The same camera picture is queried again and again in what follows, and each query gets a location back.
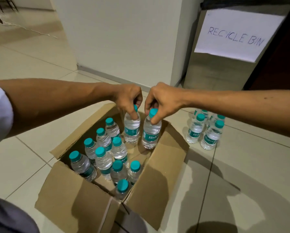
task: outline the cardboard box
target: cardboard box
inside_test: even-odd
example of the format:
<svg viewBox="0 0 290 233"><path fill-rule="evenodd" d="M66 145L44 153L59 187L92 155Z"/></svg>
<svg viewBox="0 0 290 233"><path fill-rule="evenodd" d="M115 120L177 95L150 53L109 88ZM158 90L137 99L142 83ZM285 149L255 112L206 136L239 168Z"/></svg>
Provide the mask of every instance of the cardboard box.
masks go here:
<svg viewBox="0 0 290 233"><path fill-rule="evenodd" d="M146 116L144 113L140 113L140 116L142 134ZM115 219L120 221L125 211L139 214L158 230L189 149L181 134L167 121L162 121L155 149L146 150L141 139L135 147L127 144L129 161L140 161L144 169L121 202L114 197L115 186L112 181L98 173L93 183L87 182L71 170L68 157L73 150L84 154L84 140L88 137L95 140L96 130L105 127L105 119L108 117L114 119L120 131L124 130L123 114L115 104L106 104L51 151L60 161L54 164L47 176L35 208L65 233L113 232Z"/></svg>

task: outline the tiled floor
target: tiled floor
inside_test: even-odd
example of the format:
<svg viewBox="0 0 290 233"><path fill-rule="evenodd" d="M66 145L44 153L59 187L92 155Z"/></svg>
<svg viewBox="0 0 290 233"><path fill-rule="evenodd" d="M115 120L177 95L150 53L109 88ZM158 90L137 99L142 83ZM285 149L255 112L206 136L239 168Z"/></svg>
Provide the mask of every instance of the tiled floor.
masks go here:
<svg viewBox="0 0 290 233"><path fill-rule="evenodd" d="M116 83L76 70L55 12L21 10L4 20L58 39L0 25L0 79ZM105 103L0 143L0 197L28 212L42 233L62 232L34 208L56 162L49 151ZM185 134L191 112L192 108L186 108L166 120ZM197 232L290 232L290 138L226 119L215 150L191 145L160 232L194 233L198 223Z"/></svg>

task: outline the paper sign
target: paper sign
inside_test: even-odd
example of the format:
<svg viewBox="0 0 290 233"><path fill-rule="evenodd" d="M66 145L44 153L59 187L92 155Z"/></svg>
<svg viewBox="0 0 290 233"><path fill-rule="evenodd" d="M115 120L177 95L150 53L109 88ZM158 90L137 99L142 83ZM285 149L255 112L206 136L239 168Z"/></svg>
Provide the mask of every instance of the paper sign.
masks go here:
<svg viewBox="0 0 290 233"><path fill-rule="evenodd" d="M255 62L284 18L228 9L208 10L195 52Z"/></svg>

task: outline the bottle label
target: bottle label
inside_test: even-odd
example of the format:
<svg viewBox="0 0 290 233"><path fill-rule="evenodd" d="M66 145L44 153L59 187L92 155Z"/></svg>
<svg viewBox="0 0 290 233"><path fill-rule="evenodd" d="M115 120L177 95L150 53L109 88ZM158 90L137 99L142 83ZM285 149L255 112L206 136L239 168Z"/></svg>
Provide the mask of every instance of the bottle label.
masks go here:
<svg viewBox="0 0 290 233"><path fill-rule="evenodd" d="M120 134L118 134L117 136L111 137L111 141L113 141L113 139L114 139L115 137L120 137Z"/></svg>
<svg viewBox="0 0 290 233"><path fill-rule="evenodd" d="M94 172L94 167L92 165L90 165L90 168L88 168L87 171L85 171L83 173L80 173L80 175L82 177L85 177L86 178L86 177L90 176L93 172Z"/></svg>
<svg viewBox="0 0 290 233"><path fill-rule="evenodd" d="M135 136L139 133L140 131L140 128L137 128L137 129L127 129L126 127L124 127L124 132L126 134L128 134L129 136Z"/></svg>
<svg viewBox="0 0 290 233"><path fill-rule="evenodd" d="M116 159L116 158L115 158L115 160L119 160L119 161L121 161L122 163L126 163L126 162L127 162L127 155L126 155L124 158L122 158L122 159Z"/></svg>
<svg viewBox="0 0 290 233"><path fill-rule="evenodd" d="M143 132L143 137L145 138L146 141L155 141L158 139L159 137L159 133L156 135L150 135L145 133L145 131Z"/></svg>
<svg viewBox="0 0 290 233"><path fill-rule="evenodd" d="M112 144L110 143L108 146L104 147L105 151L110 151L111 150L111 146L112 146Z"/></svg>
<svg viewBox="0 0 290 233"><path fill-rule="evenodd" d="M101 170L101 169L100 169L100 171L101 171L101 173L104 174L104 175L110 174L110 172L111 172L111 167L110 167L109 169L106 169L106 170Z"/></svg>
<svg viewBox="0 0 290 233"><path fill-rule="evenodd" d="M217 142L217 140L212 140L207 135L204 136L204 140L211 145L213 145Z"/></svg>
<svg viewBox="0 0 290 233"><path fill-rule="evenodd" d="M90 163L91 163L93 166L96 166L95 159L89 159L89 160L90 160Z"/></svg>
<svg viewBox="0 0 290 233"><path fill-rule="evenodd" d="M194 137L194 138L198 138L200 136L200 133L195 133L195 132L191 131L190 129L189 129L188 133L191 137Z"/></svg>

